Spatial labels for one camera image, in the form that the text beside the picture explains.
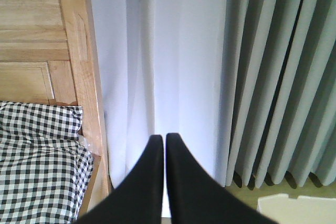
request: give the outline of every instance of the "wooden headboard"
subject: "wooden headboard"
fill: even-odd
[[[0,0],[0,100],[83,106],[100,158],[92,208],[111,191],[90,0]]]

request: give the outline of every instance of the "gingham pillow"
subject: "gingham pillow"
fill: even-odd
[[[78,138],[83,111],[80,106],[56,106],[0,101],[0,138]]]

